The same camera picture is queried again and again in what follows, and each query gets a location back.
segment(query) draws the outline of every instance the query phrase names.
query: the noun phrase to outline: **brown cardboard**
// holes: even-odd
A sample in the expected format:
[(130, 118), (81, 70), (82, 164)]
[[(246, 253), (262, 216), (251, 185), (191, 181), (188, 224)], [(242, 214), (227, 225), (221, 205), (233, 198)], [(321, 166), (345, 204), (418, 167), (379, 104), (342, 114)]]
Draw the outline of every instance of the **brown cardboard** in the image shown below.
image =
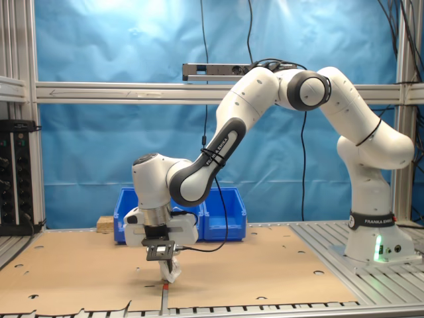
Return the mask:
[(113, 233), (113, 216), (100, 217), (96, 224), (97, 233)]
[(288, 227), (250, 228), (244, 242), (183, 251), (178, 259), (182, 274), (169, 286), (169, 308), (356, 301)]
[(113, 234), (45, 233), (0, 271), (0, 314), (72, 315), (130, 302), (131, 311), (159, 310), (162, 286), (144, 248), (116, 246)]

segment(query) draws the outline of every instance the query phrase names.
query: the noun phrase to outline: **metal rail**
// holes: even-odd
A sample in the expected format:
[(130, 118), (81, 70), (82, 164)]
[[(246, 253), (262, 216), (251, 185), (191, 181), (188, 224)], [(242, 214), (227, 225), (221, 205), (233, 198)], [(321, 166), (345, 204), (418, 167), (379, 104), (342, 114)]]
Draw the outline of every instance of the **metal rail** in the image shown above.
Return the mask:
[(0, 101), (25, 103), (27, 101), (25, 83), (18, 79), (0, 76)]
[[(36, 83), (37, 103), (217, 105), (233, 85), (166, 83)], [(371, 105), (398, 104), (400, 85), (356, 85)]]

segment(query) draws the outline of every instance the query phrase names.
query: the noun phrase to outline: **cable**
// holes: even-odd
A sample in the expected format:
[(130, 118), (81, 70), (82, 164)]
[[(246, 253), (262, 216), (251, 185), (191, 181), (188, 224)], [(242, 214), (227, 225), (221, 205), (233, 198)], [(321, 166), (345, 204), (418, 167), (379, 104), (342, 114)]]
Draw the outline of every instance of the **cable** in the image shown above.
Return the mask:
[(419, 219), (416, 219), (413, 222), (417, 222), (417, 221), (420, 221), (420, 220), (421, 221), (424, 221), (423, 215), (416, 208), (414, 208), (413, 205), (411, 206), (411, 208), (412, 208), (412, 211), (415, 211), (418, 214), (418, 216), (419, 216)]
[(403, 225), (403, 224), (400, 224), (400, 225), (398, 225), (398, 227), (404, 227), (406, 229), (424, 230), (424, 227), (418, 227), (418, 226), (415, 227), (413, 225)]
[(305, 130), (306, 116), (307, 116), (307, 111), (305, 112), (305, 116), (303, 118), (302, 130), (300, 132), (300, 139), (302, 140), (302, 147), (303, 147), (302, 206), (301, 206), (302, 221), (305, 220), (305, 215), (303, 214), (303, 208), (305, 205), (306, 149), (305, 149), (305, 142), (303, 141), (303, 131)]
[[(409, 0), (409, 4), (411, 5), (411, 9), (412, 9), (412, 25), (413, 25), (413, 35), (414, 35), (414, 37), (415, 37), (415, 10), (414, 10), (414, 8), (413, 8), (413, 3), (412, 3), (412, 1), (411, 0)], [(417, 45), (416, 45), (416, 43), (414, 42), (414, 47), (415, 47), (415, 51), (416, 51), (416, 53), (417, 53), (417, 55), (418, 55), (418, 58), (419, 58), (419, 63), (421, 64), (421, 67), (423, 68), (423, 70), (424, 70), (424, 64), (423, 64), (423, 61), (422, 61), (422, 59), (421, 59), (421, 55), (420, 55), (420, 53), (419, 53), (419, 51), (418, 51), (418, 48), (417, 48)]]
[(386, 111), (388, 111), (389, 109), (391, 109), (391, 107), (392, 107), (392, 106), (393, 106), (393, 105), (388, 105), (385, 109), (383, 109), (382, 113), (378, 115), (378, 116), (379, 116), (379, 118), (382, 118), (383, 114), (384, 114)]
[(35, 235), (35, 229), (34, 229), (34, 225), (31, 222), (30, 216), (27, 215), (26, 213), (23, 215), (23, 219), (26, 220), (29, 225), (31, 226), (31, 236), (29, 237), (29, 239), (25, 242), (25, 244), (23, 244), (23, 246), (15, 253), (15, 255), (13, 255), (10, 259), (8, 259), (8, 261), (6, 261), (6, 263), (4, 263), (2, 266), (0, 266), (0, 270), (3, 269), (4, 267), (6, 267), (6, 265), (10, 264), (18, 255), (20, 255), (28, 246), (29, 244), (32, 242), (34, 235)]
[(225, 213), (225, 239), (221, 243), (221, 245), (219, 245), (217, 248), (214, 248), (213, 250), (201, 250), (199, 248), (194, 248), (194, 247), (190, 247), (190, 246), (183, 246), (182, 247), (182, 250), (195, 250), (195, 251), (198, 251), (198, 252), (205, 252), (205, 253), (216, 252), (221, 247), (223, 247), (224, 244), (227, 242), (227, 239), (228, 239), (228, 215), (227, 215), (227, 208), (225, 207), (225, 201), (224, 201), (224, 197), (223, 197), (223, 192), (221, 191), (221, 187), (219, 186), (219, 183), (218, 183), (218, 180), (217, 180), (216, 177), (215, 177), (215, 183), (218, 186), (219, 195), (221, 196), (221, 201), (223, 202), (223, 207), (224, 207), (224, 213)]
[(249, 25), (249, 33), (247, 34), (247, 50), (249, 51), (250, 56), (250, 63), (253, 64), (253, 58), (252, 58), (252, 51), (250, 51), (250, 32), (252, 32), (252, 22), (253, 22), (253, 12), (252, 12), (252, 3), (249, 2), (249, 9), (250, 9), (250, 25)]
[(382, 2), (380, 0), (378, 0), (378, 3), (380, 4), (381, 8), (383, 9), (384, 15), (387, 18), (387, 21), (389, 22), (389, 26), (390, 26), (390, 31), (392, 33), (392, 46), (393, 46), (393, 52), (395, 54), (395, 57), (398, 58), (398, 48), (396, 47), (396, 36), (395, 36), (395, 31), (393, 30), (393, 26), (392, 26), (392, 22), (382, 4)]
[(413, 41), (413, 38), (412, 38), (412, 35), (411, 35), (411, 30), (409, 29), (409, 22), (408, 22), (407, 15), (406, 15), (406, 12), (405, 12), (405, 7), (403, 6), (403, 1), (400, 1), (400, 9), (401, 9), (401, 13), (402, 13), (402, 16), (403, 16), (403, 20), (405, 22), (405, 31), (406, 31), (406, 35), (407, 35), (407, 38), (408, 38), (409, 48), (411, 49), (411, 55), (412, 55), (413, 63), (414, 63), (414, 66), (415, 66), (415, 71), (417, 72), (417, 77), (418, 77), (419, 81), (421, 81), (421, 75), (419, 73), (419, 68), (417, 66), (417, 59), (415, 58), (415, 54), (414, 54), (414, 52), (417, 51), (417, 48), (416, 48), (415, 43)]
[(390, 108), (381, 108), (381, 109), (375, 109), (375, 108), (370, 108), (372, 111), (393, 111), (394, 107), (390, 107)]
[(284, 60), (279, 60), (277, 58), (263, 58), (263, 59), (261, 59), (259, 61), (256, 61), (254, 64), (259, 64), (259, 63), (261, 63), (263, 61), (277, 61), (277, 62), (280, 62), (282, 64), (293, 64), (293, 65), (299, 66), (300, 68), (303, 68), (304, 70), (307, 70), (307, 68), (305, 66), (301, 65), (301, 64), (294, 63), (294, 62), (289, 62), (289, 61), (284, 61)]
[[(208, 64), (209, 54), (207, 52), (207, 45), (206, 45), (205, 19), (203, 18), (203, 0), (200, 0), (200, 11), (201, 11), (201, 30), (203, 33), (203, 43), (205, 45), (205, 52), (206, 52), (206, 64)], [(206, 145), (206, 124), (207, 124), (207, 105), (205, 105), (205, 124), (203, 127), (203, 136), (201, 137), (201, 144), (203, 147), (205, 147)]]

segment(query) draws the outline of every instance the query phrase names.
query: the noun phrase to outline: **blue curtain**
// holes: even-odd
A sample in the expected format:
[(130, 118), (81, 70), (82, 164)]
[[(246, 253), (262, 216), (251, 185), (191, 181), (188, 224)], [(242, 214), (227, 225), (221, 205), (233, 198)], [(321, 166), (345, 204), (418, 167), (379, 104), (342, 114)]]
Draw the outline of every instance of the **blue curtain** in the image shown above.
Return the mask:
[[(205, 62), (199, 0), (36, 0), (40, 81), (182, 83), (182, 64)], [(249, 63), (247, 0), (204, 0), (210, 63)], [(393, 83), (396, 61), (377, 1), (252, 0), (254, 60), (311, 70), (335, 66), (354, 83)], [(209, 107), (207, 136), (215, 131)], [(159, 152), (194, 160), (204, 105), (41, 105), (47, 225), (92, 227), (112, 215), (131, 164)], [(393, 111), (384, 119), (393, 123)], [(218, 179), (237, 186), (250, 222), (298, 221), (303, 113), (271, 107)], [(338, 135), (319, 110), (305, 128), (305, 218), (347, 219), (350, 181)]]

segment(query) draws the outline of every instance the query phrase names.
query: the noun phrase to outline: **blue storage bin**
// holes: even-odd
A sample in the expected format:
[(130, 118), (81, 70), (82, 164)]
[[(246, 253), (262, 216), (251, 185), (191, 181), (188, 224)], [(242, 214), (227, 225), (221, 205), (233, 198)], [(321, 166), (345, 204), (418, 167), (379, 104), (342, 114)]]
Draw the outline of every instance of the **blue storage bin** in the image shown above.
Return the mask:
[[(133, 187), (123, 187), (119, 194), (118, 202), (113, 213), (113, 234), (115, 242), (125, 244), (124, 234), (124, 216), (138, 205), (138, 197)], [(205, 203), (197, 207), (182, 207), (171, 199), (171, 206), (174, 210), (185, 210), (196, 213), (199, 217), (197, 222), (197, 232), (199, 233), (198, 240), (203, 240), (203, 224)]]
[[(242, 240), (246, 237), (246, 207), (236, 187), (222, 187), (228, 216), (228, 239)], [(219, 190), (212, 188), (205, 200), (205, 224), (203, 238), (206, 241), (225, 239), (225, 212)]]

